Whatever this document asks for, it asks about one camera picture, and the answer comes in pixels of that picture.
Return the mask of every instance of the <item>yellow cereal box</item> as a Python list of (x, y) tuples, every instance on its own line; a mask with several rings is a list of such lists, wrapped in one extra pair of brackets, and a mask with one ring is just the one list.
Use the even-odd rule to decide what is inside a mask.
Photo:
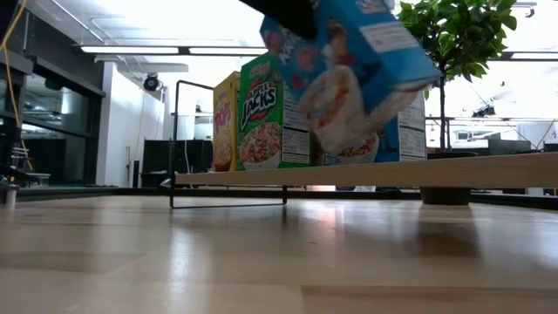
[(236, 108), (240, 89), (239, 72), (233, 72), (213, 91), (213, 169), (236, 168)]

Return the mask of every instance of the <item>floor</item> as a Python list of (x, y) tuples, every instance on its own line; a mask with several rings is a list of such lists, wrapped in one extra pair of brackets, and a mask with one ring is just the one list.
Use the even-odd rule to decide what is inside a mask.
[[(180, 205), (258, 200), (179, 199)], [(558, 212), (418, 201), (0, 208), (2, 314), (557, 313)]]

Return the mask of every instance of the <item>wooden shelf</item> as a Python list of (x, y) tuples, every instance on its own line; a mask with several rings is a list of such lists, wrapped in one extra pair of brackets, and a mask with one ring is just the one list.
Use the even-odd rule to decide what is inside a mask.
[(177, 174), (177, 184), (553, 188), (558, 153)]

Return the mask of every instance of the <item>tree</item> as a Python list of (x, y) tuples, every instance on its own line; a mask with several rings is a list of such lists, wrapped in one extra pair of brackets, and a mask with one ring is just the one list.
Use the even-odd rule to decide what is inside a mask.
[(447, 82), (459, 76), (487, 74), (487, 61), (497, 58), (507, 47), (502, 43), (506, 32), (514, 31), (517, 20), (511, 15), (515, 0), (422, 0), (401, 3), (399, 20), (422, 44), (442, 76), (434, 87), (440, 93), (440, 147), (446, 150)]

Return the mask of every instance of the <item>metal stand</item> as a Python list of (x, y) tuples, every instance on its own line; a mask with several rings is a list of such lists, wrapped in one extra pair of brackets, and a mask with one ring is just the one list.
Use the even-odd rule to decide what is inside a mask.
[(281, 203), (238, 204), (238, 205), (217, 205), (217, 206), (208, 206), (208, 205), (205, 205), (205, 206), (174, 206), (174, 192), (176, 190), (175, 170), (176, 170), (176, 137), (177, 137), (177, 134), (178, 134), (178, 101), (179, 101), (179, 96), (180, 96), (180, 85), (181, 84), (196, 86), (196, 87), (200, 87), (200, 88), (203, 88), (203, 89), (213, 91), (212, 87), (202, 85), (202, 84), (196, 84), (196, 83), (188, 82), (188, 81), (185, 81), (185, 80), (179, 80), (178, 82), (176, 82), (176, 95), (175, 95), (175, 98), (174, 98), (173, 141), (171, 143), (171, 156), (170, 156), (170, 169), (169, 169), (170, 179), (171, 179), (170, 190), (169, 190), (169, 197), (170, 197), (169, 205), (170, 205), (171, 210), (174, 210), (174, 209), (188, 209), (188, 208), (233, 208), (233, 207), (286, 205), (287, 204), (287, 199), (288, 199), (287, 186), (282, 187), (282, 202)]

